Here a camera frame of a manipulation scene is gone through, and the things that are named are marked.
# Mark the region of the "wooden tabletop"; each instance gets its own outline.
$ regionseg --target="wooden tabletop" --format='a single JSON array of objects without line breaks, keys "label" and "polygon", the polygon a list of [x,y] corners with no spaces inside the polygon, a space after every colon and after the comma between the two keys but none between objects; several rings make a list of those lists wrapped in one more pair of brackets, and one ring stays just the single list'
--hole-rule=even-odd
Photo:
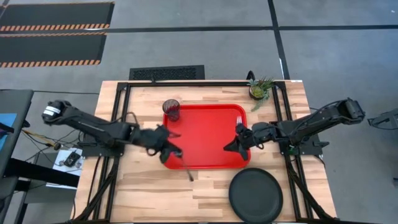
[{"label": "wooden tabletop", "polygon": [[[103,82],[95,116],[111,119],[117,84],[117,81]],[[303,83],[286,81],[286,87],[293,118],[309,114]],[[142,128],[156,128],[157,124],[162,124],[162,104],[171,98],[184,105],[240,105],[246,111],[249,128],[260,121],[277,120],[272,96],[260,109],[251,112],[255,101],[250,99],[246,86],[134,87],[131,90],[128,111],[137,115]],[[286,119],[281,93],[279,99]],[[132,116],[128,116],[127,121],[134,120]],[[294,221],[285,162],[279,153],[278,144],[268,142],[263,150],[253,147],[251,153],[251,161],[247,167],[268,171],[282,187],[284,204],[277,221]],[[84,162],[76,193],[76,214],[80,214],[86,207],[96,160],[97,158],[89,158]],[[323,164],[313,156],[302,156],[302,160],[309,191],[327,213],[335,216]],[[97,171],[96,183],[99,180],[101,164],[102,162]],[[228,202],[229,183],[239,171],[240,169],[193,170],[195,181],[189,182],[184,170],[169,170],[160,163],[158,156],[149,157],[141,147],[126,146],[119,165],[111,222],[241,222]],[[301,213],[305,217],[305,207],[298,188],[297,192]],[[100,218],[104,217],[106,199],[105,194]]]}]

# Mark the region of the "plant pot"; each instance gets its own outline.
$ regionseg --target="plant pot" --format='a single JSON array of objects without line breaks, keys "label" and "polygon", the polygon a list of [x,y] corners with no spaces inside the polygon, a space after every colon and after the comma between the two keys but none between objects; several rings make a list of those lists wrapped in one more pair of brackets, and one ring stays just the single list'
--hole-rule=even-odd
[{"label": "plant pot", "polygon": [[264,97],[255,97],[252,93],[251,93],[251,87],[249,87],[249,96],[250,98],[254,99],[254,100],[261,100]]}]

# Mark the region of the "black metal frame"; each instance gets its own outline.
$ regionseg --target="black metal frame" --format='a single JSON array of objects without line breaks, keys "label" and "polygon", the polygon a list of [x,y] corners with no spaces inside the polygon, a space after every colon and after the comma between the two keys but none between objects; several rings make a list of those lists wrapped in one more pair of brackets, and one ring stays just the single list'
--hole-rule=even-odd
[{"label": "black metal frame", "polygon": [[[126,116],[127,116],[127,109],[129,106],[129,97],[130,97],[130,92],[133,87],[153,87],[153,86],[247,86],[248,82],[209,82],[209,81],[203,81],[203,82],[142,82],[142,83],[118,83],[118,87],[116,90],[116,96],[115,96],[115,101],[113,105],[113,112],[112,112],[112,120],[116,119],[117,113],[118,113],[118,108],[120,104],[120,96],[121,92],[125,91],[124,95],[124,100],[123,100],[123,110],[122,110],[122,116],[121,120],[126,121]],[[275,110],[277,114],[277,119],[278,121],[282,121],[282,112],[280,109],[280,104],[279,104],[279,97],[277,94],[277,87],[281,90],[282,92],[282,97],[284,99],[284,106],[286,110],[286,115],[289,120],[292,120],[292,114],[290,112],[290,106],[289,106],[289,99],[287,96],[286,92],[286,87],[285,87],[285,82],[275,82],[275,85],[272,87],[272,93],[274,96],[274,102],[275,102]],[[286,168],[288,169],[288,162],[290,163],[290,156],[288,154],[283,155],[285,158],[285,165]],[[294,155],[295,156],[295,161],[296,165],[298,168],[298,175],[300,178],[300,181],[303,183],[305,187],[306,181],[305,181],[305,176],[304,176],[304,170],[303,170],[303,164],[301,160],[301,155]],[[104,158],[102,170],[101,170],[101,175],[99,178],[99,184],[102,185],[104,183],[104,180],[106,178],[106,174],[108,172],[108,164],[109,164],[109,157]],[[113,166],[116,166],[116,169],[118,168],[119,165],[119,157],[114,158],[114,164]],[[114,179],[109,185],[109,194],[108,194],[108,200],[107,200],[107,205],[106,205],[106,211],[105,211],[105,220],[110,220],[111,218],[111,211],[112,211],[112,206],[113,206],[113,198],[114,198],[114,190],[116,188],[116,176],[113,177]],[[295,219],[296,222],[302,220],[301,214],[300,214],[300,207],[299,207],[299,199],[297,197],[297,191],[295,188],[295,183],[294,180],[290,177],[288,174],[288,179],[289,179],[289,185],[290,185],[290,193],[292,194],[292,201],[293,201],[293,206],[294,206],[294,213],[295,213]],[[100,213],[100,206],[101,206],[101,200],[98,202],[95,210],[94,210],[94,216],[93,220],[97,220],[99,217]],[[313,214],[312,214],[312,209],[310,207],[310,204],[307,200],[305,200],[305,209],[307,213],[307,218],[312,219]]]}]

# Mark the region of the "black floor mat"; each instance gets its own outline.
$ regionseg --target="black floor mat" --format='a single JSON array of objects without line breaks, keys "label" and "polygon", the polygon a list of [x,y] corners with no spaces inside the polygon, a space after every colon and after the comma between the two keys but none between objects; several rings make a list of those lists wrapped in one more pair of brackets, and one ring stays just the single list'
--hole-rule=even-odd
[{"label": "black floor mat", "polygon": [[0,63],[7,67],[97,65],[106,34],[0,35]]},{"label": "black floor mat", "polygon": [[113,2],[11,4],[0,19],[0,31],[108,28]]},{"label": "black floor mat", "polygon": [[204,80],[204,65],[130,68],[129,80]]}]

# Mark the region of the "red tray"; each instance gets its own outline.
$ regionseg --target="red tray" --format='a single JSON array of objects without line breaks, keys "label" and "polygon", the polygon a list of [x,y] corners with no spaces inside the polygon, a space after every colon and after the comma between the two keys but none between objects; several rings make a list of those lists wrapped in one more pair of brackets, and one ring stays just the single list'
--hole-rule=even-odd
[{"label": "red tray", "polygon": [[[169,138],[183,151],[183,159],[190,169],[242,168],[244,161],[238,152],[224,151],[224,146],[235,137],[236,118],[242,117],[247,126],[246,113],[239,105],[181,105],[180,119],[169,121],[163,116],[163,124],[170,131],[181,134]],[[171,155],[165,166],[184,169],[181,159]]]}]

